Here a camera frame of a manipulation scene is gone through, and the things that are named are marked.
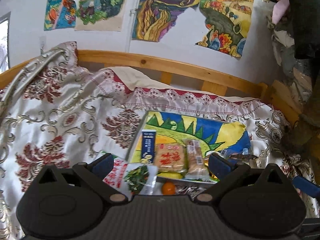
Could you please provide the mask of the clear bread bun pack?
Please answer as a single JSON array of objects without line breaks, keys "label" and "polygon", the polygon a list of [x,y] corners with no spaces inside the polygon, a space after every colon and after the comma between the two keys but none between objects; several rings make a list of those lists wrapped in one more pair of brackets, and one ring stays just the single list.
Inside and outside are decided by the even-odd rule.
[{"label": "clear bread bun pack", "polygon": [[184,139],[183,142],[188,159],[188,171],[184,178],[186,180],[208,180],[209,171],[204,164],[200,142],[194,139]]}]

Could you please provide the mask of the white green pickle packet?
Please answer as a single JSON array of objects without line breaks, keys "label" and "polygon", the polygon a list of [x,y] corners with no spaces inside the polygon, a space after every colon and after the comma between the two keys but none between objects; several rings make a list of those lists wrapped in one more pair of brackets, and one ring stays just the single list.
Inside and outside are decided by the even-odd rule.
[{"label": "white green pickle packet", "polygon": [[128,163],[115,155],[112,171],[103,179],[104,183],[127,196],[152,195],[155,188],[158,167],[140,163]]}]

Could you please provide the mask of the blue snack stick packet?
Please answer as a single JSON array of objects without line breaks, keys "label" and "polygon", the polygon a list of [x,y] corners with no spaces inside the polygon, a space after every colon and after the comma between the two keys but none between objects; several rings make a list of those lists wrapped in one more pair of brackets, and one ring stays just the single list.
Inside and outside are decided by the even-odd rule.
[{"label": "blue snack stick packet", "polygon": [[156,131],[154,129],[142,130],[142,145],[140,162],[143,164],[153,163],[155,157]]}]

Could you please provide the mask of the red lettered cracker pack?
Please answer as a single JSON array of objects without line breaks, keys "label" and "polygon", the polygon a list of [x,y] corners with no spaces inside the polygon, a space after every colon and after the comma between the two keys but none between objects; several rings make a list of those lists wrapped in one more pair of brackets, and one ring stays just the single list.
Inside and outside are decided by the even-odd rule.
[{"label": "red lettered cracker pack", "polygon": [[182,144],[157,144],[153,164],[159,172],[183,173],[187,170],[185,149]]}]

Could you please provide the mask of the small orange tangerine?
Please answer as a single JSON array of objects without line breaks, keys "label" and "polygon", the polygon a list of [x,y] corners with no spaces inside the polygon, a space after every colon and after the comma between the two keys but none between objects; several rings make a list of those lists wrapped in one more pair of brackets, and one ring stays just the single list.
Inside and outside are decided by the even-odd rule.
[{"label": "small orange tangerine", "polygon": [[171,196],[176,194],[176,186],[172,182],[166,182],[162,185],[161,192],[165,196]]}]

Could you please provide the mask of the gold foil snack wrapper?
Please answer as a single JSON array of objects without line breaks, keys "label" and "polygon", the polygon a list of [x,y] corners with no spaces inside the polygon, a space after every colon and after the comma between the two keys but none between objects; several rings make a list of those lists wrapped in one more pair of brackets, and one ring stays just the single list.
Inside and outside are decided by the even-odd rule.
[{"label": "gold foil snack wrapper", "polygon": [[214,181],[214,182],[219,182],[219,178],[217,178],[216,175],[214,175],[212,172],[210,172],[209,170],[209,158],[204,158],[204,166],[206,167],[207,171],[208,171],[208,178],[207,180],[210,180],[210,181]]}]

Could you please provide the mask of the olive brown hanging garment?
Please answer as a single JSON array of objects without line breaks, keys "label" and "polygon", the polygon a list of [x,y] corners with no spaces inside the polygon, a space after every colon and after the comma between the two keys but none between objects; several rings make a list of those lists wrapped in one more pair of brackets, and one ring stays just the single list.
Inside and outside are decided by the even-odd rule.
[{"label": "olive brown hanging garment", "polygon": [[307,143],[319,135],[319,76],[296,126],[281,139],[281,145],[292,154],[306,152]]}]

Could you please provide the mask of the floral satin bedspread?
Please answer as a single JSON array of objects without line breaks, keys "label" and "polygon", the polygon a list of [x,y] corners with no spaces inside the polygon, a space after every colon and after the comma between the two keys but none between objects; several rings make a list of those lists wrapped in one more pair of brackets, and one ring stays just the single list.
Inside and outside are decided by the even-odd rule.
[{"label": "floral satin bedspread", "polygon": [[1,239],[20,239],[16,206],[41,168],[90,163],[104,153],[123,159],[147,111],[176,113],[246,126],[257,165],[275,163],[290,178],[316,182],[311,159],[279,149],[287,127],[283,113],[260,101],[243,117],[223,115],[242,98],[187,90],[129,90],[104,68],[79,66],[75,42],[57,45],[27,64],[1,87]]}]

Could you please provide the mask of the beige pillow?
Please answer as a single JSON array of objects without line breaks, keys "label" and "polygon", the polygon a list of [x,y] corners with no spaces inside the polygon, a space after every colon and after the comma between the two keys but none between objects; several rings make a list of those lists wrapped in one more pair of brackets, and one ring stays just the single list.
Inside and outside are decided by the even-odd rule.
[{"label": "beige pillow", "polygon": [[135,88],[155,88],[155,89],[171,89],[170,85],[149,78],[142,72],[131,67],[108,67],[112,70],[121,82],[129,89]]}]

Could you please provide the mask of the patterned hanging cloth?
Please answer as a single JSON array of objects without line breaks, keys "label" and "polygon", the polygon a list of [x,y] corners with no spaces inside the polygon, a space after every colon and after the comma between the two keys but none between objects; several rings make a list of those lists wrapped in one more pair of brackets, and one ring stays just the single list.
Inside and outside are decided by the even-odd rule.
[{"label": "patterned hanging cloth", "polygon": [[273,53],[283,71],[283,83],[294,104],[302,108],[312,94],[311,69],[308,59],[295,58],[295,40],[289,0],[279,0],[267,17]]}]

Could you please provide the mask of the red-haired girl drawing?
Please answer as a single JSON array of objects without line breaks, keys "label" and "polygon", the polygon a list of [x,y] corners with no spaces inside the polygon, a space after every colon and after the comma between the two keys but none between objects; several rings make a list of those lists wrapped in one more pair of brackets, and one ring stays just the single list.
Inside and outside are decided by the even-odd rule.
[{"label": "red-haired girl drawing", "polygon": [[75,0],[47,0],[44,31],[74,28],[76,11]]}]

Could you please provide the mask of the swirly night sky drawing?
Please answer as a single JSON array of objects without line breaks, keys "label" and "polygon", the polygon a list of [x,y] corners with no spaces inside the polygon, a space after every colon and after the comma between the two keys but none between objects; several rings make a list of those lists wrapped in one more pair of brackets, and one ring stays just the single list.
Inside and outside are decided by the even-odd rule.
[{"label": "swirly night sky drawing", "polygon": [[132,32],[133,40],[159,42],[185,10],[200,0],[140,0]]}]

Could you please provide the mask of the black hanging garment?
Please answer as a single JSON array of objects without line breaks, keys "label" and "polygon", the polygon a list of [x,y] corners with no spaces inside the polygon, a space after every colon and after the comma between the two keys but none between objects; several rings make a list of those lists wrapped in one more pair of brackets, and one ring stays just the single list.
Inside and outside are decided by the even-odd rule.
[{"label": "black hanging garment", "polygon": [[295,58],[309,60],[314,86],[319,76],[319,0],[289,0],[289,3]]}]

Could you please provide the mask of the wooden bed frame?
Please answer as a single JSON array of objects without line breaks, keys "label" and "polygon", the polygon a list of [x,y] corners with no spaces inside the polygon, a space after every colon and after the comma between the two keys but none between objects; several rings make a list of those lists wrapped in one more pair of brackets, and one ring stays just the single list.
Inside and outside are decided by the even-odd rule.
[{"label": "wooden bed frame", "polygon": [[242,98],[240,101],[234,102],[232,104],[234,110],[225,110],[222,112],[223,115],[237,116],[239,111],[243,110],[242,116],[248,117],[253,113],[249,109],[250,101],[260,101],[277,111],[281,111],[291,125],[298,121],[301,114],[301,110],[294,105],[294,101],[290,98],[289,90],[279,81],[274,81],[271,86],[265,83],[252,83],[193,64],[141,54],[102,50],[76,50],[75,54],[80,62],[100,63],[105,68],[133,67],[158,71],[161,73],[161,82],[166,85],[171,83],[174,74],[198,79],[203,82],[200,92],[213,95],[217,100],[221,100],[229,88],[249,95],[249,98]]}]

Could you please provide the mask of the window frame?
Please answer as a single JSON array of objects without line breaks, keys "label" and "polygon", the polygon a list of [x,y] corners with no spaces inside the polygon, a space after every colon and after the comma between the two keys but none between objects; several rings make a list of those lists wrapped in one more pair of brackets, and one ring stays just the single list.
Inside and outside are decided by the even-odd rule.
[{"label": "window frame", "polygon": [[1,16],[0,20],[0,71],[10,68],[9,63],[9,24],[11,12]]}]

